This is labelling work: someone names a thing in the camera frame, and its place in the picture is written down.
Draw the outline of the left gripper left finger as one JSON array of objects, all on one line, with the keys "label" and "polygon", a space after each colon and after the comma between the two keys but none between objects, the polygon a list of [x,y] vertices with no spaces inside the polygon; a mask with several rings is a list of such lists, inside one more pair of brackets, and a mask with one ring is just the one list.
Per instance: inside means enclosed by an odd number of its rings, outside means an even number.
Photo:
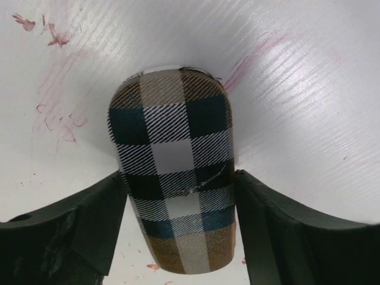
[{"label": "left gripper left finger", "polygon": [[1,284],[102,284],[127,201],[119,172],[1,223]]}]

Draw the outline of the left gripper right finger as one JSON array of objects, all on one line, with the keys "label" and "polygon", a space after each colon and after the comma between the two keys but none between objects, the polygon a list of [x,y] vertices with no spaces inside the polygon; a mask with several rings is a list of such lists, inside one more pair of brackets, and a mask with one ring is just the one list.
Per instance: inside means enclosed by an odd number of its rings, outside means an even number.
[{"label": "left gripper right finger", "polygon": [[235,197],[251,284],[378,284],[379,226],[309,208],[244,170]]}]

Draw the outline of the plaid glasses case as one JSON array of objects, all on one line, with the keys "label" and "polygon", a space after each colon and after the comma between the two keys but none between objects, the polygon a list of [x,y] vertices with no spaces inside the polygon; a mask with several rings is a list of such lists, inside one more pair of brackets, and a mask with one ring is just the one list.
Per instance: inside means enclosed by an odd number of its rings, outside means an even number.
[{"label": "plaid glasses case", "polygon": [[181,66],[125,80],[107,112],[122,181],[157,265],[204,274],[236,244],[232,113],[218,79]]}]

